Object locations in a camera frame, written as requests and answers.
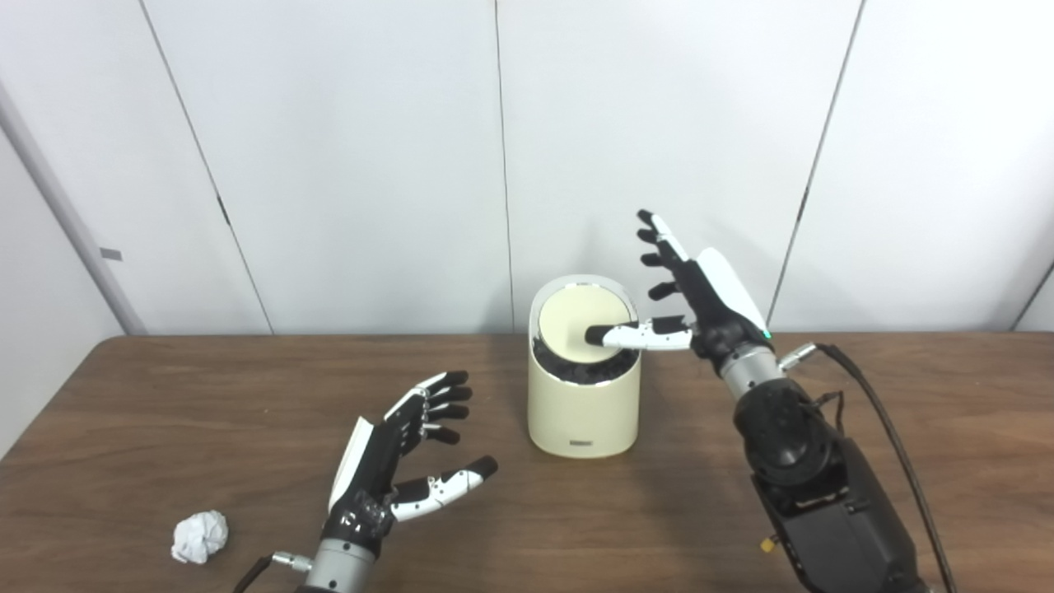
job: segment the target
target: door hinge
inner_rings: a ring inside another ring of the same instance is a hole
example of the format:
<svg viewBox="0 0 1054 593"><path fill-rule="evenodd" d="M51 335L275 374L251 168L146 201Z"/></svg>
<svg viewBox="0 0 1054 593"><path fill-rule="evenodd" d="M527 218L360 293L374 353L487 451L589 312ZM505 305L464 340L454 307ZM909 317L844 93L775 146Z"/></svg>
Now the door hinge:
<svg viewBox="0 0 1054 593"><path fill-rule="evenodd" d="M805 215L805 202L808 201L808 190L812 189L805 185L805 193L801 194L801 203L798 204L798 216L795 217L795 222L800 222L801 217Z"/></svg>
<svg viewBox="0 0 1054 593"><path fill-rule="evenodd" d="M231 217L227 215L227 206L223 205L223 198L219 197L218 193L216 194L216 201L219 202L219 211L223 213L223 220L227 222L227 225L231 225Z"/></svg>

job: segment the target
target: brown table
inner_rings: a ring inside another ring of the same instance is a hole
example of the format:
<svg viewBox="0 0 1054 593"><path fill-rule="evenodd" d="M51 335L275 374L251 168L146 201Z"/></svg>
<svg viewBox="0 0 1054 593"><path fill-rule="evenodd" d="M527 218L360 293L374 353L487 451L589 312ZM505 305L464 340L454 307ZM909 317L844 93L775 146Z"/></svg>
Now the brown table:
<svg viewBox="0 0 1054 593"><path fill-rule="evenodd" d="M890 410L926 489L960 589L1054 591L1054 335L808 336L839 344ZM780 352L804 341L776 339ZM687 353L644 359L628 453L543 454L525 424L521 337L120 338L87 357L0 463L0 590L230 591L261 554L312 554L358 415L412 384L471 372L456 448L425 443L399 478L491 454L502 466L451 508L396 526L371 591L795 592L747 482L733 404ZM845 389L870 456L937 584L906 482L870 407L822 357L794 376ZM222 511L209 564L169 557L186 516ZM273 567L251 592L289 593Z"/></svg>

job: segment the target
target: black arm housing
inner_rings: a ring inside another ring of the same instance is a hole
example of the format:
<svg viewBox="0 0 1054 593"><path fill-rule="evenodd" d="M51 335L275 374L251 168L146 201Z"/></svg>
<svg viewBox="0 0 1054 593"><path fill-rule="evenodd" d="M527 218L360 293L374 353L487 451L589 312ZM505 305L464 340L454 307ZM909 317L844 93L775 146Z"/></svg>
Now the black arm housing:
<svg viewBox="0 0 1054 593"><path fill-rule="evenodd" d="M915 545L856 443L797 383L762 383L736 407L755 490L813 593L924 593Z"/></svg>

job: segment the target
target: trash can lid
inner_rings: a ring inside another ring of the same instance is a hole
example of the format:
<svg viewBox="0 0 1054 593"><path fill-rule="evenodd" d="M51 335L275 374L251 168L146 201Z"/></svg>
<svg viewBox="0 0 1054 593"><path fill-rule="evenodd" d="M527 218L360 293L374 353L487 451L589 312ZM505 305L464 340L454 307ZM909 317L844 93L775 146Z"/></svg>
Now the trash can lid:
<svg viewBox="0 0 1054 593"><path fill-rule="evenodd" d="M575 283L560 289L542 305L539 333L560 358L591 364L613 357L619 350L586 344L586 329L630 320L629 309L614 292L596 283Z"/></svg>

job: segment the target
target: white wall panel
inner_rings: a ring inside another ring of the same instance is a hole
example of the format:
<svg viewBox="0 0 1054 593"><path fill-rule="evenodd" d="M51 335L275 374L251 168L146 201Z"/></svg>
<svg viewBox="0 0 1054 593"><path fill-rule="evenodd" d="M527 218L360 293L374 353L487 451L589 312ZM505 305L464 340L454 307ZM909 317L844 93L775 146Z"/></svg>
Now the white wall panel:
<svg viewBox="0 0 1054 593"><path fill-rule="evenodd" d="M147 6L275 332L510 329L492 1Z"/></svg>
<svg viewBox="0 0 1054 593"><path fill-rule="evenodd" d="M1047 278L1035 300L1024 312L1018 332L1054 332L1054 275Z"/></svg>
<svg viewBox="0 0 1054 593"><path fill-rule="evenodd" d="M0 133L0 457L100 341L121 334Z"/></svg>
<svg viewBox="0 0 1054 593"><path fill-rule="evenodd" d="M0 86L60 214L122 252L100 264L136 331L268 332L137 2L0 3Z"/></svg>
<svg viewBox="0 0 1054 593"><path fill-rule="evenodd" d="M854 2L500 0L515 321L574 272L644 315L668 279L638 262L635 213L715 245L763 312L848 43Z"/></svg>
<svg viewBox="0 0 1054 593"><path fill-rule="evenodd" d="M1054 254L1054 4L870 2L773 327L1000 330Z"/></svg>

